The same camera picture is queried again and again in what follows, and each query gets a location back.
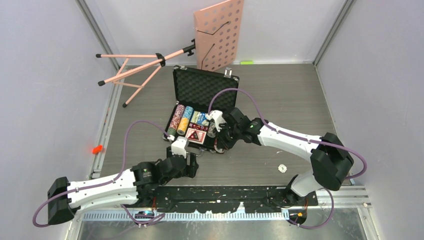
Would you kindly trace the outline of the green poker chip stack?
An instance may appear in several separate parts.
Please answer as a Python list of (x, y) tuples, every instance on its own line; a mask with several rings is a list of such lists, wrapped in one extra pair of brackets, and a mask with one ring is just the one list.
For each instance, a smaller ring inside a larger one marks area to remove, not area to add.
[(176, 138), (177, 131), (174, 128), (168, 128), (167, 134), (168, 135), (167, 135), (166, 139), (169, 140), (169, 141), (174, 141), (175, 138)]

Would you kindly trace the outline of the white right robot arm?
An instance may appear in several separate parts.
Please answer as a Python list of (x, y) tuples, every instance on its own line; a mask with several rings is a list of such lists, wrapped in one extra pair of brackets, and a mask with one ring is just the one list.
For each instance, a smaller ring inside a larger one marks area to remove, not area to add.
[(283, 190), (284, 201), (291, 205), (299, 205), (309, 193), (322, 188), (339, 190), (354, 164), (339, 138), (330, 132), (324, 136), (301, 134), (259, 117), (250, 120), (237, 107), (213, 110), (209, 117), (215, 123), (219, 150), (229, 150), (242, 140), (280, 149), (310, 163), (311, 170), (296, 174)]

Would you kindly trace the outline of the black poker set case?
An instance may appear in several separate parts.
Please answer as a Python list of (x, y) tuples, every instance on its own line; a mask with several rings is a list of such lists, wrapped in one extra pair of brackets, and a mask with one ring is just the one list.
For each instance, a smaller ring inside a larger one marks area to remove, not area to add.
[[(165, 127), (164, 140), (167, 140), (167, 130), (177, 105), (184, 105), (185, 108), (190, 106), (194, 111), (206, 114), (208, 113), (210, 102), (213, 102), (212, 110), (222, 112), (236, 105), (237, 92), (235, 91), (224, 92), (216, 99), (213, 99), (221, 90), (239, 87), (240, 78), (236, 75), (200, 70), (183, 65), (174, 66), (172, 74), (175, 105)], [(216, 138), (209, 137), (206, 131), (188, 127), (185, 134), (179, 135), (176, 133), (176, 137), (178, 136), (188, 138), (189, 147), (215, 153), (214, 142)]]

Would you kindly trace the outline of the red white chip stack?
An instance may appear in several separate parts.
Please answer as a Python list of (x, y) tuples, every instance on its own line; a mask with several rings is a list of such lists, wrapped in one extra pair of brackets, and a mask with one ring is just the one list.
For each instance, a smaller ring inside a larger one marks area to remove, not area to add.
[(181, 118), (182, 118), (182, 116), (184, 114), (184, 111), (185, 111), (185, 106), (184, 105), (178, 104), (176, 106), (176, 109), (175, 109), (174, 114), (173, 114), (173, 116), (171, 118), (171, 122), (169, 124), (168, 130), (170, 130), (170, 129), (176, 130), (178, 128), (179, 123), (181, 121)]

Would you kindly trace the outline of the blue playing card deck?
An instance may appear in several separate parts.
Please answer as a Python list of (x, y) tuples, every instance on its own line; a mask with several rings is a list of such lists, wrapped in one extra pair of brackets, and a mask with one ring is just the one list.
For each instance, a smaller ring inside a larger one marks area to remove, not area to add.
[(193, 112), (190, 122), (203, 127), (208, 127), (210, 125), (210, 121), (206, 118), (206, 113), (200, 111)]

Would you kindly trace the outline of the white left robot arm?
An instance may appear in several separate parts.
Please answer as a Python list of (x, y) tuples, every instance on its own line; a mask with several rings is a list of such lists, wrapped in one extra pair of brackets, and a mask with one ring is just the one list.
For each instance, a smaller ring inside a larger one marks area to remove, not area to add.
[(47, 223), (63, 224), (77, 214), (112, 205), (148, 207), (156, 189), (173, 179), (194, 178), (198, 168), (196, 154), (172, 154), (168, 147), (165, 159), (140, 162), (122, 174), (74, 182), (59, 177), (47, 192)]

